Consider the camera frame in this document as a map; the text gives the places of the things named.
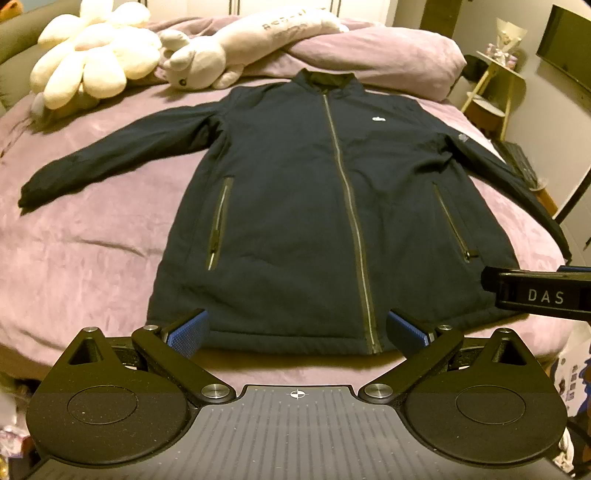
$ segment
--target television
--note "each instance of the television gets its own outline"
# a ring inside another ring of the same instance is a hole
[[[591,92],[591,20],[553,5],[537,54]]]

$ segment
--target silver bolt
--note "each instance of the silver bolt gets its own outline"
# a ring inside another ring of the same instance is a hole
[[[363,389],[363,391],[368,397],[378,398],[380,400],[388,398],[394,393],[392,387],[383,383],[369,384]]]
[[[230,394],[230,389],[226,385],[214,383],[203,387],[201,393],[207,398],[223,398]]]

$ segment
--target jacket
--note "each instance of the jacket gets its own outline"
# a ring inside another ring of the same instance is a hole
[[[558,224],[500,159],[415,100],[366,92],[353,74],[303,70],[139,119],[36,172],[19,205],[204,148],[147,322],[166,326],[204,308],[209,347],[372,354],[394,348],[390,309],[461,330],[511,316],[480,274],[518,263],[467,171],[569,256]]]

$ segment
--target jacket sleeve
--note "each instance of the jacket sleeve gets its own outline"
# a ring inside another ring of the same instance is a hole
[[[163,110],[54,160],[22,187],[18,206],[36,208],[151,160],[207,148],[217,137],[220,114],[227,104],[228,97],[220,102]]]
[[[437,117],[426,112],[415,100],[411,100],[421,121],[433,131],[441,133],[442,146],[450,151],[463,167],[490,182],[517,205],[529,213],[560,247],[565,260],[571,258],[569,244],[560,225],[550,216],[544,206],[529,190],[523,179],[500,158],[491,153],[477,141],[448,126]]]

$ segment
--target front zipper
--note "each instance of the front zipper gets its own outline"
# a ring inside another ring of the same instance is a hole
[[[222,246],[223,232],[228,214],[228,199],[232,190],[233,177],[223,179],[222,191],[217,201],[216,210],[213,214],[212,233],[209,236],[209,245],[207,247],[207,269],[213,270],[217,265]]]
[[[382,351],[382,347],[378,343],[375,335],[376,324],[374,318],[374,308],[371,301],[371,291],[369,289],[367,260],[365,258],[365,251],[363,249],[363,240],[361,237],[359,218],[355,209],[355,200],[353,199],[353,189],[343,166],[343,158],[340,150],[339,139],[336,135],[335,123],[333,122],[332,115],[330,114],[328,97],[326,94],[323,94],[322,98],[324,99],[324,106],[326,107],[326,116],[329,120],[330,133],[332,135],[333,147],[335,149],[335,161],[339,169],[340,178],[343,182],[345,205],[347,207],[351,231],[353,233],[353,243],[355,244],[355,264],[357,266],[358,283],[362,297],[363,316],[367,325],[366,340],[368,341],[368,346],[371,353],[380,353]]]
[[[460,246],[460,249],[462,250],[462,255],[464,257],[464,260],[466,262],[469,262],[472,258],[479,257],[480,256],[479,253],[476,250],[470,250],[468,248],[467,243],[462,238],[460,231],[457,229],[456,222],[454,222],[452,214],[450,213],[449,209],[447,208],[447,205],[445,204],[445,201],[443,200],[443,196],[441,196],[441,191],[439,190],[439,186],[436,183],[433,183],[433,188],[435,189],[435,195],[437,196],[437,200],[439,200],[439,204],[441,205],[441,208],[443,209],[443,213],[445,213],[445,216],[447,217],[447,221],[449,223],[449,226],[452,228],[453,235],[456,237],[457,243]]]

